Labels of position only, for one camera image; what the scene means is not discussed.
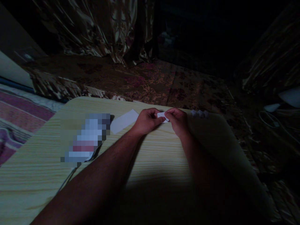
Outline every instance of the cable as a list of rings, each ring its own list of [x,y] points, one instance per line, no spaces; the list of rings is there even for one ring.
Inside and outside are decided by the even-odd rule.
[[[274,118],[274,119],[278,122],[278,124],[282,127],[282,129],[283,129],[283,130],[284,130],[291,138],[293,138],[298,144],[300,144],[300,141],[298,141],[293,135],[291,135],[291,134],[284,128],[284,126],[282,125],[282,123],[281,123],[274,115],[272,115],[271,113],[269,113],[269,112],[267,112],[267,111],[260,111],[260,112],[258,113],[258,116],[259,116],[259,118],[261,119],[262,122],[264,122],[264,123],[265,123],[266,125],[268,125],[269,127],[272,127],[272,128],[278,128],[278,127],[280,127],[280,126],[274,127],[274,126],[271,126],[270,124],[268,124],[267,122],[265,122],[265,121],[262,119],[260,113],[266,113],[266,114],[268,115],[268,117],[269,117],[273,122],[275,122],[275,121],[272,119],[272,118]]]
[[[65,179],[65,181],[63,182],[63,184],[60,186],[60,188],[58,189],[58,191],[56,192],[56,194],[58,193],[58,192],[60,192],[60,190],[63,188],[63,185],[66,183],[69,183],[69,181],[70,181],[70,179],[71,179],[71,177],[73,176],[73,174],[75,173],[75,171],[77,170],[77,167],[75,167],[75,168],[73,168],[72,170],[71,170],[71,172],[69,173],[69,175],[67,176],[67,178]]]

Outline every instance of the hand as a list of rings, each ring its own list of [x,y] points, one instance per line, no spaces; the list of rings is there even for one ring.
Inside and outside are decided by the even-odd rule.
[[[157,125],[165,121],[165,117],[157,118],[157,113],[160,111],[156,108],[143,109],[131,131],[140,136],[150,133]]]
[[[181,111],[178,108],[172,108],[165,112],[165,117],[172,123],[173,130],[179,138],[190,134],[186,112]]]

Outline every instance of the light wood table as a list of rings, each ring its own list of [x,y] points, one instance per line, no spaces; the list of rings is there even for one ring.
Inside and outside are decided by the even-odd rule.
[[[60,167],[61,116],[110,113],[118,118],[131,109],[140,113],[142,109],[152,107],[160,111],[169,109],[141,102],[92,97],[69,101],[0,168],[0,223],[29,224],[70,173],[70,168]],[[189,125],[202,144],[232,172],[247,193],[256,196],[252,199],[261,211],[266,211],[269,208],[267,195],[225,119],[217,114],[210,114],[209,119],[189,117]],[[100,153],[131,127],[117,135],[111,133],[107,136]],[[77,173],[88,164],[84,163]],[[120,220],[124,215],[137,219],[142,216],[141,210],[148,212],[144,215],[148,218],[154,218],[159,213],[176,214],[178,218],[183,218],[180,215],[192,212],[191,208],[196,204],[193,182],[180,140],[171,123],[160,125],[145,137],[124,192],[112,210],[112,215]]]

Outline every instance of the brown curtain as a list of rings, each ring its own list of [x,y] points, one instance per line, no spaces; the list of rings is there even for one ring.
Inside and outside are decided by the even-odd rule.
[[[33,0],[65,54],[110,55],[132,67],[151,62],[154,0]]]
[[[238,66],[242,88],[271,98],[300,84],[300,7],[290,3]]]

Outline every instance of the forearm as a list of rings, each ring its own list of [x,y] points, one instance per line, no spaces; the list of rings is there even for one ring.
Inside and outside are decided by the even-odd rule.
[[[190,133],[181,137],[182,147],[200,197],[215,218],[239,220],[251,208],[237,181]]]
[[[141,139],[131,130],[70,181],[32,224],[80,224],[124,182]]]

